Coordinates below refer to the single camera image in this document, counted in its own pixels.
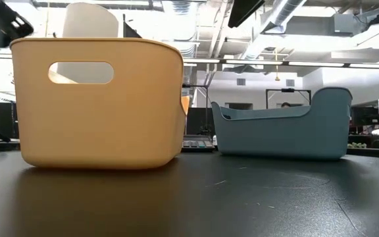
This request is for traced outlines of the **white shade wooden base lamp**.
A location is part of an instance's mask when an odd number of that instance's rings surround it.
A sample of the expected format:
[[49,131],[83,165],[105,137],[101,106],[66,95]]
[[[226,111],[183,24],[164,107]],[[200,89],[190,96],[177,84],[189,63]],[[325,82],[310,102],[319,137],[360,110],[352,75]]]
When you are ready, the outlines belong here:
[[[107,9],[90,3],[72,3],[66,8],[62,37],[116,38],[119,22]],[[107,63],[58,63],[57,73],[80,84],[107,83],[114,70]]]

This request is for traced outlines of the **black monitor screen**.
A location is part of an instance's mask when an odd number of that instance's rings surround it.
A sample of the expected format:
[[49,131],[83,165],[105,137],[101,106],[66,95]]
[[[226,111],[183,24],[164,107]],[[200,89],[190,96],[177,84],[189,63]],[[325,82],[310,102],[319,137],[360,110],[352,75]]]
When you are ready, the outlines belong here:
[[190,135],[213,137],[216,133],[212,109],[190,107],[187,114],[186,132]]

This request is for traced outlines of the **blue plastic bin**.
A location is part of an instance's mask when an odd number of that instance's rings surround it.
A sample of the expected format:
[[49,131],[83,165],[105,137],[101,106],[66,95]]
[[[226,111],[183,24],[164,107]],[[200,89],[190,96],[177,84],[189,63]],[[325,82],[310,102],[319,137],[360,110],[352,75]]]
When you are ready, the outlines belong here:
[[266,158],[338,160],[347,153],[347,88],[321,88],[308,106],[237,110],[212,102],[219,152]]

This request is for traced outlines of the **black desk calculator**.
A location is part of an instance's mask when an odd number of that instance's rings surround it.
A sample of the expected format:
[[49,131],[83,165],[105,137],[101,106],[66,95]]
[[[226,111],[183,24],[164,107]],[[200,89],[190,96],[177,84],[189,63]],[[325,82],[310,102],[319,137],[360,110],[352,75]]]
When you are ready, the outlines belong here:
[[182,153],[187,152],[213,152],[215,146],[209,136],[205,135],[184,135],[182,142]]

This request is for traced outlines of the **yellow plastic bin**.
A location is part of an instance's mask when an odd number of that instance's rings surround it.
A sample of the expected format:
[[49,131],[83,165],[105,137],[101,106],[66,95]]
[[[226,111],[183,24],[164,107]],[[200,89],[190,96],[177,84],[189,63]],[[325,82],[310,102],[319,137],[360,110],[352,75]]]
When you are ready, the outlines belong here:
[[[184,61],[141,38],[20,38],[11,43],[20,149],[35,167],[151,169],[180,153]],[[54,82],[54,63],[113,68],[100,84]]]

